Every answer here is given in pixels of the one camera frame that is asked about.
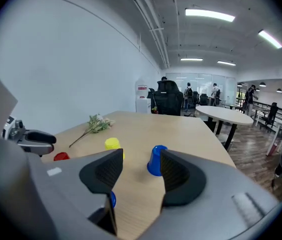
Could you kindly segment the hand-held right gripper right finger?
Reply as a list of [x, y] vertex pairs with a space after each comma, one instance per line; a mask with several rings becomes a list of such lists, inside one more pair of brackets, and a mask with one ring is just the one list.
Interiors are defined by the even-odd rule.
[[165, 193], [142, 240], [256, 240], [282, 211], [282, 202], [238, 169], [163, 149]]

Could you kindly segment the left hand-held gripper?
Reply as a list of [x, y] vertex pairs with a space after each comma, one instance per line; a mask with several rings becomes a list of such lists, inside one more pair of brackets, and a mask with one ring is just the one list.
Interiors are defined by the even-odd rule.
[[25, 152], [37, 154], [40, 157], [54, 151], [57, 139], [44, 131], [28, 130], [26, 132], [23, 121], [9, 116], [2, 130], [2, 138], [18, 144]]

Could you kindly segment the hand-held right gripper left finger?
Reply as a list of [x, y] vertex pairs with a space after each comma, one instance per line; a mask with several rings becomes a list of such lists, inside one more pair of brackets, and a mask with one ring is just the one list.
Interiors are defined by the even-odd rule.
[[29, 154], [28, 164], [53, 240], [117, 238], [111, 192], [123, 170], [121, 148], [50, 163]]

